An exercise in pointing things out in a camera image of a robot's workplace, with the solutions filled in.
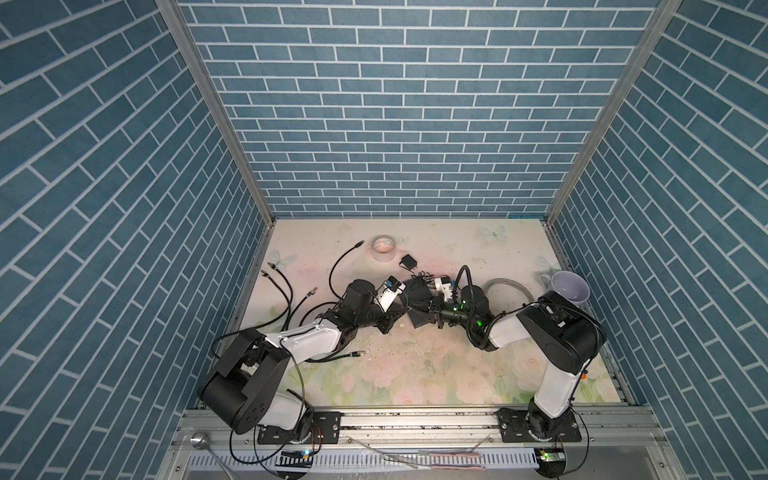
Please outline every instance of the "floral tabletop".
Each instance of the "floral tabletop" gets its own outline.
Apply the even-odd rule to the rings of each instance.
[[[379,235],[397,242],[398,253],[391,262],[372,258],[370,240]],[[291,281],[294,305],[318,286],[318,293],[305,304],[315,306],[333,298],[327,286],[330,267],[359,240],[366,244],[345,257],[333,274],[334,288],[340,293],[355,278],[377,286],[389,275],[406,280],[410,273],[398,266],[406,253],[419,262],[416,271],[455,278],[459,267],[467,264],[475,284],[506,277],[526,285],[534,296],[545,291],[539,275],[558,270],[537,220],[279,220],[265,262],[277,263]],[[521,293],[503,285],[493,287],[488,298],[494,312],[525,301]],[[242,326],[271,319],[284,308],[282,296],[260,277]],[[303,306],[292,326],[305,312]],[[388,335],[373,327],[360,329],[345,349],[355,350],[368,352],[359,358],[300,365],[309,402],[316,406],[526,403],[546,367],[544,354],[530,339],[483,352],[469,343],[460,327],[414,329],[407,315],[395,322]],[[295,369],[286,371],[280,388],[301,388]],[[575,399],[619,401],[601,357],[590,365]]]

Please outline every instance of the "mug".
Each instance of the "mug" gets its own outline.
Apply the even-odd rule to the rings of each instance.
[[[574,305],[581,305],[589,298],[590,290],[587,280],[576,273],[567,270],[555,274],[542,273],[538,281],[541,282],[541,285],[549,286]]]

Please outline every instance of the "clear tape roll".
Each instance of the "clear tape roll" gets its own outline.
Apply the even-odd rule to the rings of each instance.
[[[382,235],[371,243],[371,255],[377,262],[389,262],[397,254],[397,243],[392,237]]]

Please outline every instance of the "blue brick wall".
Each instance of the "blue brick wall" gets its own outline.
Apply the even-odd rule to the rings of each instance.
[[[768,472],[766,23],[684,0],[555,224],[690,478]]]
[[[657,0],[181,2],[279,217],[541,216]]]
[[[263,221],[152,0],[0,2],[0,478],[145,478]]]

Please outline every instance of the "metal spoon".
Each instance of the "metal spoon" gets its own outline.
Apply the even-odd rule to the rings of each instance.
[[[195,432],[194,435],[192,435],[192,438],[190,439],[190,443],[194,447],[195,450],[207,450],[208,453],[210,453],[210,456],[214,457],[214,460],[216,460],[216,463],[219,464],[222,470],[224,470],[224,473],[227,474],[227,477],[229,480],[240,480],[240,477],[238,477],[235,472],[232,472],[229,467],[227,467],[224,462],[219,460],[219,457],[214,454],[214,451],[210,449],[210,439],[208,438],[208,434],[206,432]]]

